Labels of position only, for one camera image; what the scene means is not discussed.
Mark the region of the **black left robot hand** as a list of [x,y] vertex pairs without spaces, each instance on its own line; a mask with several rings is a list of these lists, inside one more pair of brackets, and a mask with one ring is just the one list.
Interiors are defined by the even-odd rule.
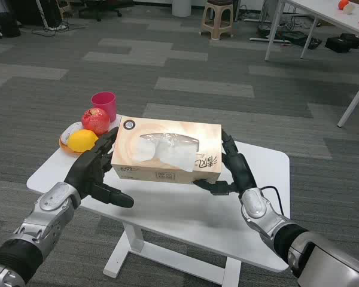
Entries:
[[70,168],[65,182],[78,191],[82,199],[91,196],[106,204],[131,208],[134,199],[104,183],[104,176],[112,169],[112,146],[115,143],[118,127],[103,134],[94,147],[82,153]]

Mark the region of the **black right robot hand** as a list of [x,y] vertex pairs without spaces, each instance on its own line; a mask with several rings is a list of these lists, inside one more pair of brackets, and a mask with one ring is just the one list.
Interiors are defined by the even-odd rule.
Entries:
[[221,130],[221,139],[224,153],[221,154],[221,160],[224,166],[230,171],[233,182],[216,181],[210,183],[206,179],[198,179],[193,183],[201,189],[209,191],[214,196],[226,196],[230,193],[242,193],[250,188],[257,188],[254,175],[243,154],[239,153],[231,135]]

